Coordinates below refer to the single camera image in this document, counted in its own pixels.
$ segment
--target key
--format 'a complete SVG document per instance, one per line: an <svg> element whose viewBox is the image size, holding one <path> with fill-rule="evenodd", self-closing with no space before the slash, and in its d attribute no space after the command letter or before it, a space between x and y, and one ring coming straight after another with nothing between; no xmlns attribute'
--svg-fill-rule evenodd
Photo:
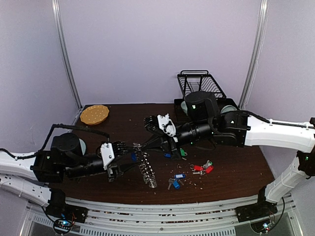
<svg viewBox="0 0 315 236"><path fill-rule="evenodd" d="M210 162L210 160L207 160L207 163L204 164L202 167L203 167L204 169L207 169L207 168L209 167L209 162Z"/></svg>
<svg viewBox="0 0 315 236"><path fill-rule="evenodd" d="M203 171L204 168L203 168L202 166L196 166L196 165L194 165L194 166L193 166L193 170L194 170L194 171Z"/></svg>
<svg viewBox="0 0 315 236"><path fill-rule="evenodd" d="M168 190L171 188L171 186L172 186L172 184L173 184L173 182L175 181L175 179L173 179L173 178L170 178L169 180L168 180Z"/></svg>
<svg viewBox="0 0 315 236"><path fill-rule="evenodd" d="M209 166L209 167L205 170L205 172L208 174L208 173L210 173L212 170L213 170L213 166Z"/></svg>
<svg viewBox="0 0 315 236"><path fill-rule="evenodd" d="M180 179L178 179L177 180L181 185L184 185L184 183L180 180Z"/></svg>
<svg viewBox="0 0 315 236"><path fill-rule="evenodd" d="M181 186L179 185L179 183L177 182L177 180L174 180L173 186L174 186L174 188L176 188L176 189L179 189L179 188L181 187Z"/></svg>
<svg viewBox="0 0 315 236"><path fill-rule="evenodd" d="M178 178L185 178L186 175L185 174L177 174L174 176L175 179L178 179Z"/></svg>

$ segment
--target white wall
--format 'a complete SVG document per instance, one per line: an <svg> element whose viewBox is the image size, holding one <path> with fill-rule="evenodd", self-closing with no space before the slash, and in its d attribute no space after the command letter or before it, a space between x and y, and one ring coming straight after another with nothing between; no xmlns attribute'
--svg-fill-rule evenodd
<svg viewBox="0 0 315 236"><path fill-rule="evenodd" d="M67 0L60 9L83 104L172 103L183 69L209 69L239 101L259 0Z"/></svg>
<svg viewBox="0 0 315 236"><path fill-rule="evenodd" d="M309 121L315 117L315 1L272 0L263 49L247 110L266 118ZM275 177L295 150L262 147ZM315 235L315 179L292 191L305 235Z"/></svg>
<svg viewBox="0 0 315 236"><path fill-rule="evenodd" d="M0 88L1 148L36 151L53 123L73 122L50 0L0 0ZM17 235L26 204L0 190L0 235Z"/></svg>

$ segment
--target dish rack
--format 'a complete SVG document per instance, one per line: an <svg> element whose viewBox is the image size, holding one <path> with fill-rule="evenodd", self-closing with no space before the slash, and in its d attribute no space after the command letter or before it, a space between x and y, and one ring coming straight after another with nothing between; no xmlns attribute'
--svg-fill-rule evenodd
<svg viewBox="0 0 315 236"><path fill-rule="evenodd" d="M177 75L177 80L183 94L183 98L174 99L177 123L185 123L190 121L190 118L183 112L181 103L184 101L184 98L192 92L213 92L217 98L220 110L226 105L232 105L237 108L237 105L233 99L226 98L225 93L208 70L182 70Z"/></svg>

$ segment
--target cookie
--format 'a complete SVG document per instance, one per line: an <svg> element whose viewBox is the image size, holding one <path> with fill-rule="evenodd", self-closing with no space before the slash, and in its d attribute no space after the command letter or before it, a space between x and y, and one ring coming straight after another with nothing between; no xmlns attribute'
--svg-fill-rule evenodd
<svg viewBox="0 0 315 236"><path fill-rule="evenodd" d="M103 105L94 105L85 109L80 115L80 120L87 125L102 123L108 117L109 109Z"/></svg>

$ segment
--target black cylinder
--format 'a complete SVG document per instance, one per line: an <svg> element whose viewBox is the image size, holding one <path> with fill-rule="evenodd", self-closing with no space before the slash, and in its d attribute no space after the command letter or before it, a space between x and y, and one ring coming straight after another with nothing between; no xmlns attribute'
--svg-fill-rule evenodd
<svg viewBox="0 0 315 236"><path fill-rule="evenodd" d="M179 134L179 136L177 136L178 146L195 143L199 140L210 139L213 135L208 123L186 123L176 127L176 133Z"/></svg>
<svg viewBox="0 0 315 236"><path fill-rule="evenodd" d="M64 133L60 136L55 136L51 145L51 149L54 148L61 153L71 151L76 155L82 156L80 139L73 133Z"/></svg>
<svg viewBox="0 0 315 236"><path fill-rule="evenodd" d="M220 110L213 92L195 91L185 97L187 113L195 121L220 117Z"/></svg>
<svg viewBox="0 0 315 236"><path fill-rule="evenodd" d="M96 154L85 155L84 157L89 160L87 164L78 164L65 168L65 175L68 178L93 176L105 172L102 158L98 157Z"/></svg>

